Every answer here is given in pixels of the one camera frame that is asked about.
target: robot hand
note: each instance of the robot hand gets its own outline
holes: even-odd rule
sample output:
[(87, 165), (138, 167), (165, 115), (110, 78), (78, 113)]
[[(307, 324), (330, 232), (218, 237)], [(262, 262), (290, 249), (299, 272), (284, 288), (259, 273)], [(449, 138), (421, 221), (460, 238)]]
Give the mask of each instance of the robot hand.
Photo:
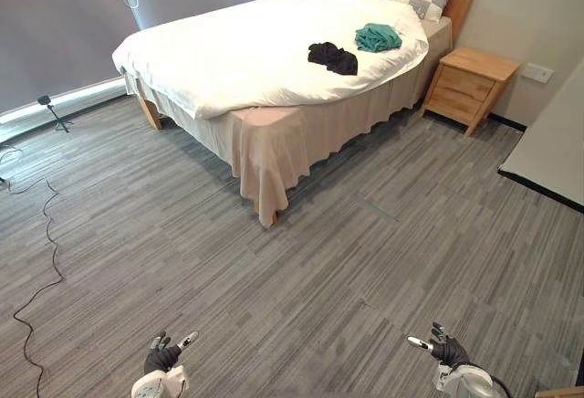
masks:
[(150, 345), (144, 362), (144, 376), (131, 388), (132, 398), (178, 398), (189, 388), (182, 366), (174, 367), (183, 349), (199, 337), (197, 331), (189, 334), (177, 345), (167, 348), (171, 338), (162, 331)]
[(416, 348), (430, 352), (440, 362), (433, 376), (436, 389), (456, 398), (501, 398), (493, 386), (493, 378), (470, 362), (463, 346), (457, 339), (446, 334), (442, 325), (434, 322), (432, 334), (437, 340), (426, 342), (409, 336), (408, 342)]
[(150, 345), (150, 351), (144, 362), (144, 375), (154, 371), (168, 372), (174, 367), (183, 349), (179, 345), (166, 348), (166, 345), (170, 342), (171, 338), (166, 335), (166, 331), (161, 331), (156, 336)]
[(451, 368), (470, 363), (468, 354), (458, 340), (446, 334), (444, 327), (439, 323), (434, 322), (432, 325), (432, 334), (438, 339), (438, 341), (430, 339), (432, 356)]

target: white comforter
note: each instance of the white comforter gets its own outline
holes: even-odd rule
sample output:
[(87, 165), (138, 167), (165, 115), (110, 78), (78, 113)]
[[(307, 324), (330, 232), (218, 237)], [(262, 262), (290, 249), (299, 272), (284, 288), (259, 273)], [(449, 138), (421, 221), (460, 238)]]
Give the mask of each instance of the white comforter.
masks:
[[(358, 51), (355, 31), (393, 26), (399, 49)], [(357, 76), (308, 62), (308, 47), (332, 42), (355, 54)], [(118, 71), (140, 78), (194, 119), (250, 106), (323, 103), (357, 95), (422, 62), (428, 41), (409, 5), (386, 0), (258, 0), (135, 33), (113, 53)]]

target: black cable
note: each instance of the black cable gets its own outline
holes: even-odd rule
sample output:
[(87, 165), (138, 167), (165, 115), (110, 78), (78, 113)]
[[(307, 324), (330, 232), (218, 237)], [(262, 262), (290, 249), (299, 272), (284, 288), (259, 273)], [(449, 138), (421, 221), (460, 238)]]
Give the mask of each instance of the black cable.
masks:
[[(2, 156), (0, 156), (0, 162), (4, 159), (4, 157), (7, 154), (13, 153), (13, 152), (21, 152), (22, 151), (22, 150), (14, 147), (14, 146), (7, 146), (7, 147), (11, 147), (13, 150), (10, 151), (10, 152), (6, 152)], [(45, 367), (42, 364), (37, 363), (36, 361), (34, 361), (32, 359), (32, 357), (28, 354), (28, 348), (27, 348), (28, 342), (30, 341), (30, 338), (32, 337), (33, 333), (35, 332), (35, 329), (34, 329), (33, 325), (30, 322), (28, 322), (27, 320), (18, 318), (18, 314), (20, 312), (22, 312), (26, 307), (28, 307), (33, 302), (33, 300), (35, 300), (37, 298), (37, 296), (40, 295), (43, 291), (45, 291), (48, 288), (54, 287), (55, 285), (60, 284), (61, 282), (63, 282), (65, 280), (65, 277), (63, 276), (63, 273), (61, 273), (61, 271), (59, 270), (59, 268), (57, 266), (58, 243), (57, 243), (57, 241), (55, 241), (55, 239), (49, 233), (49, 227), (51, 226), (51, 223), (53, 222), (53, 217), (51, 217), (51, 215), (47, 212), (48, 204), (50, 204), (51, 201), (55, 197), (58, 196), (58, 191), (51, 186), (50, 182), (48, 181), (48, 179), (46, 177), (42, 177), (40, 179), (37, 179), (36, 181), (34, 181), (33, 183), (31, 183), (29, 186), (27, 186), (24, 189), (19, 190), (19, 191), (13, 191), (12, 184), (10, 183), (10, 181), (8, 181), (8, 180), (5, 179), (5, 182), (8, 184), (8, 192), (10, 194), (12, 194), (12, 195), (26, 193), (33, 186), (35, 186), (37, 183), (42, 182), (43, 180), (47, 184), (47, 188), (53, 193), (45, 201), (45, 204), (43, 205), (43, 215), (45, 216), (45, 218), (47, 220), (47, 224), (45, 226), (45, 235), (47, 236), (48, 241), (53, 245), (52, 264), (53, 264), (53, 269), (58, 274), (58, 280), (57, 281), (54, 281), (54, 282), (51, 282), (49, 284), (46, 284), (44, 287), (42, 287), (39, 290), (37, 290), (35, 292), (35, 294), (28, 300), (28, 302), (25, 305), (23, 305), (20, 309), (18, 309), (17, 311), (15, 311), (14, 314), (12, 315), (12, 317), (15, 320), (17, 320), (18, 322), (20, 322), (23, 325), (26, 325), (28, 327), (28, 335), (26, 336), (26, 340), (25, 340), (25, 343), (23, 345), (23, 353), (25, 355), (26, 361), (28, 361), (33, 366), (36, 366), (40, 370), (40, 374), (38, 375), (38, 378), (36, 379), (36, 398), (40, 398), (40, 382), (41, 382), (41, 380), (43, 378), (43, 373), (45, 373)]]
[(499, 386), (501, 386), (501, 389), (505, 391), (505, 394), (507, 395), (508, 398), (513, 398), (513, 395), (511, 394), (511, 392), (509, 392), (509, 389), (507, 389), (507, 386), (505, 386), (504, 382), (496, 378), (494, 375), (491, 375), (491, 380), (493, 380), (493, 382), (496, 382)]
[(181, 398), (181, 395), (183, 395), (184, 385), (185, 384), (186, 384), (186, 380), (182, 380), (181, 391), (179, 392), (179, 394), (178, 394), (178, 396), (176, 398)]

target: nightstand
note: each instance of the nightstand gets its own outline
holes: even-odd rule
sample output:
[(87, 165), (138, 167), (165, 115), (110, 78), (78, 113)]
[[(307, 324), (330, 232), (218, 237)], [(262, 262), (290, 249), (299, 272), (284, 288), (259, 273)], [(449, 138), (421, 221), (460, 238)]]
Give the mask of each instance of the nightstand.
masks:
[(466, 124), (468, 136), (488, 115), (519, 64), (458, 48), (440, 59), (420, 114), (427, 110)]

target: folded shirt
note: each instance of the folded shirt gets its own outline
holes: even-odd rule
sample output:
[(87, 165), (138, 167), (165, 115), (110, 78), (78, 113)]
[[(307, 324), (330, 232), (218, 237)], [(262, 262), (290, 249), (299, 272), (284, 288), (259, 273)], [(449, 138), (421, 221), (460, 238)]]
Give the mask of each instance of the folded shirt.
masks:
[(336, 72), (342, 76), (356, 76), (359, 62), (357, 57), (345, 51), (343, 48), (338, 49), (335, 44), (324, 42), (322, 44), (312, 44), (308, 47), (308, 61), (326, 65), (329, 71)]
[(357, 42), (357, 49), (370, 53), (379, 53), (402, 46), (402, 38), (391, 26), (384, 24), (367, 24), (361, 30), (357, 30), (355, 42)]

